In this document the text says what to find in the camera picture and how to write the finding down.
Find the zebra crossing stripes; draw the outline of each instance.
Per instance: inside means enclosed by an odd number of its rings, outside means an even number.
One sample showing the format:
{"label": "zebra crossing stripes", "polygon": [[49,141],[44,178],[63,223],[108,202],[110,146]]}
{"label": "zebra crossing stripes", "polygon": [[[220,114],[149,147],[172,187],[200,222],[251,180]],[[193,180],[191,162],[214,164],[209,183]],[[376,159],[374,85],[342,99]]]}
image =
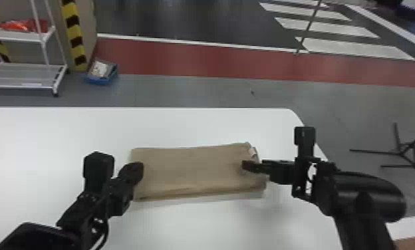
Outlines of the zebra crossing stripes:
{"label": "zebra crossing stripes", "polygon": [[331,41],[323,39],[306,38],[303,45],[309,51],[331,53],[338,55],[353,55],[360,57],[378,57],[386,59],[414,60],[414,57],[393,46],[369,45],[344,41]]}
{"label": "zebra crossing stripes", "polygon": [[[305,20],[286,19],[281,17],[276,17],[276,20],[286,29],[305,30],[309,24],[309,22]],[[310,31],[379,38],[379,36],[363,27],[336,25],[332,23],[313,23],[310,27]]]}
{"label": "zebra crossing stripes", "polygon": [[[315,0],[274,0],[276,2],[286,2],[286,3],[300,3],[303,5],[310,5],[310,6],[316,6],[318,5],[318,1]],[[321,7],[329,7],[324,3],[321,3]]]}
{"label": "zebra crossing stripes", "polygon": [[[313,9],[310,9],[310,8],[306,9],[306,8],[301,8],[301,7],[276,5],[272,3],[260,3],[260,6],[262,6],[266,11],[296,14],[296,15],[306,15],[306,16],[311,16],[314,11]],[[344,21],[350,21],[348,17],[335,11],[318,11],[316,16],[322,17],[322,18],[340,19]]]}
{"label": "zebra crossing stripes", "polygon": [[[301,38],[298,37],[301,35],[300,31],[304,31],[309,23],[306,18],[301,19],[300,16],[311,15],[314,10],[311,5],[304,4],[305,7],[292,7],[284,5],[284,2],[303,4],[303,1],[277,0],[277,4],[274,4],[274,1],[272,1],[272,3],[260,3],[260,5],[266,11],[273,13],[275,20],[284,29],[293,31],[293,36],[296,36],[296,39],[300,41]],[[318,11],[317,17],[322,18],[311,25],[309,34],[312,37],[307,36],[302,44],[308,51],[360,57],[415,60],[408,53],[393,46],[391,41],[386,42],[382,40],[373,30],[358,26],[357,23],[360,22],[353,21],[343,15],[346,12],[340,13],[333,11],[333,9],[337,8],[329,4],[328,11]],[[336,24],[336,20],[341,20],[340,23],[342,24]]]}
{"label": "zebra crossing stripes", "polygon": [[352,6],[352,5],[347,5],[349,7],[349,9],[352,9],[353,11],[365,16],[366,18],[369,18],[381,25],[383,25],[384,27],[386,27],[387,29],[395,32],[397,35],[409,40],[410,42],[415,44],[415,34],[412,34],[409,31],[406,31],[398,26],[396,26],[393,23],[388,22],[387,20],[384,20],[383,18],[375,15],[374,13],[371,13],[370,11],[367,11],[366,9],[359,7],[359,6]]}

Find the folded towel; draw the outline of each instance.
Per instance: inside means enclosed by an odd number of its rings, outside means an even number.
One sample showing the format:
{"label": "folded towel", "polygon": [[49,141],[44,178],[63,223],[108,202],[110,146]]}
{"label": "folded towel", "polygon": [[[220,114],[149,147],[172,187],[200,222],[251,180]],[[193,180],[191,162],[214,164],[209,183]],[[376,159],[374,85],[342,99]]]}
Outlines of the folded towel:
{"label": "folded towel", "polygon": [[169,199],[265,189],[266,177],[241,169],[258,161],[249,143],[197,148],[136,148],[132,162],[144,163],[135,199]]}

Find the white shelf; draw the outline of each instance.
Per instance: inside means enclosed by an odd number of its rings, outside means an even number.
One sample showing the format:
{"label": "white shelf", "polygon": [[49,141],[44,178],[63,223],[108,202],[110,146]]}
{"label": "white shelf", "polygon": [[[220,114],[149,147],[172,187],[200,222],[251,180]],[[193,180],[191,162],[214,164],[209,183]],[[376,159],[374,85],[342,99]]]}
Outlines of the white shelf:
{"label": "white shelf", "polygon": [[48,88],[54,90],[66,65],[0,62],[0,88]]}
{"label": "white shelf", "polygon": [[49,27],[48,32],[41,33],[41,38],[36,32],[17,32],[17,31],[5,31],[0,29],[0,40],[1,41],[19,41],[28,43],[45,43],[55,32],[55,26]]}

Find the white floor marking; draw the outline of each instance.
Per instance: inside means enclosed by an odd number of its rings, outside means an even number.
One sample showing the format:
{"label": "white floor marking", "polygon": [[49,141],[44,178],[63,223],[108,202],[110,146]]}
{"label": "white floor marking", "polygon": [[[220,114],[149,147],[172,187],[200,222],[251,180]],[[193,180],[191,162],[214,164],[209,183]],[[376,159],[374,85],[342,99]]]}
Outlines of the white floor marking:
{"label": "white floor marking", "polygon": [[369,18],[370,20],[379,23],[380,25],[385,26],[387,29],[390,29],[391,31],[393,31],[394,33],[396,33],[397,35],[404,37],[405,39],[409,40],[411,43],[415,44],[415,35],[412,34],[411,32],[400,28],[399,26],[379,17],[378,15],[375,15],[374,13],[367,11],[366,9],[359,7],[359,6],[354,6],[354,5],[346,5],[347,7],[349,7],[350,9],[360,13],[361,15]]}
{"label": "white floor marking", "polygon": [[203,46],[234,48],[234,49],[252,49],[256,51],[281,51],[281,52],[290,52],[290,53],[293,53],[296,51],[296,49],[291,49],[291,48],[233,45],[229,43],[207,43],[207,42],[199,42],[199,41],[175,40],[175,39],[164,39],[164,38],[154,38],[154,37],[137,37],[137,36],[106,34],[106,33],[98,33],[97,37],[105,38],[105,39],[133,40],[133,41],[145,41],[145,42],[155,42],[155,43],[176,43],[176,44],[183,44],[183,45],[203,45]]}
{"label": "white floor marking", "polygon": [[[313,9],[290,7],[290,6],[284,6],[284,5],[274,5],[271,3],[260,3],[260,5],[267,11],[296,14],[296,15],[306,15],[306,16],[311,16],[313,14]],[[347,18],[343,14],[335,12],[335,11],[318,11],[316,16],[322,17],[322,18],[351,21],[349,18]]]}
{"label": "white floor marking", "polygon": [[[316,6],[318,5],[318,1],[314,1],[314,0],[274,0],[274,1],[278,1],[278,2],[288,2],[288,3],[301,3],[303,5],[310,5],[310,6]],[[325,5],[324,3],[321,3],[321,7],[326,7],[328,8],[329,6]]]}
{"label": "white floor marking", "polygon": [[414,57],[411,57],[400,49],[385,45],[368,45],[364,43],[307,38],[305,39],[303,46],[311,52],[415,60]]}
{"label": "white floor marking", "polygon": [[[307,25],[309,24],[308,21],[298,19],[286,19],[276,17],[276,20],[286,29],[305,30],[307,28]],[[379,36],[370,32],[368,29],[351,25],[334,25],[332,23],[316,22],[311,25],[310,30],[324,33],[379,38]]]}

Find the gray floor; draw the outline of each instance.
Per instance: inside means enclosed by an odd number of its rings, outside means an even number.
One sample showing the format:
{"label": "gray floor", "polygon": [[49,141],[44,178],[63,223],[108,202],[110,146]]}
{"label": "gray floor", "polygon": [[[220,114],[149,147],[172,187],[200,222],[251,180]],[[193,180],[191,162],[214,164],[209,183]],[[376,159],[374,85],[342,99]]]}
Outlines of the gray floor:
{"label": "gray floor", "polygon": [[0,90],[0,106],[280,107],[317,128],[318,143],[343,170],[394,182],[415,215],[415,171],[380,169],[403,163],[388,156],[350,153],[351,147],[393,147],[392,123],[402,140],[415,137],[415,88],[186,76],[121,75],[112,86],[66,76],[61,97],[50,92]]}

